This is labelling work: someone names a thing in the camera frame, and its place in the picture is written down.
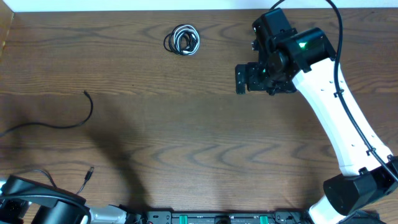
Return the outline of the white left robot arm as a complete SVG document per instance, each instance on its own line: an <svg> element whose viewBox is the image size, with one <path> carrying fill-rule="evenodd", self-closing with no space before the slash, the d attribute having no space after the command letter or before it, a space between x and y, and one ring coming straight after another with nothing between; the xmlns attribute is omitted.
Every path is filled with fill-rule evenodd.
<svg viewBox="0 0 398 224"><path fill-rule="evenodd" d="M38 224L137 224L147 220L122 205L87 206L77 194L16 175L1 180L1 223L24 223L33 204L39 209L32 223Z"/></svg>

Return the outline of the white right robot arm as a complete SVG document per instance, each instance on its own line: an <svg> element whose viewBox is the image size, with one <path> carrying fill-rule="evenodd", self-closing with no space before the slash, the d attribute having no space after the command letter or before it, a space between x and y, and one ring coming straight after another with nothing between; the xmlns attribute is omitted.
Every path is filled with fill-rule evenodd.
<svg viewBox="0 0 398 224"><path fill-rule="evenodd" d="M252 24L257 62L235 68L236 93L299 92L328 136L340 174L323 183L323 197L303 216L305 223L379 223L364 207L397 188L397 157L378 138L350 92L339 47L319 28L297 32L273 8Z"/></svg>

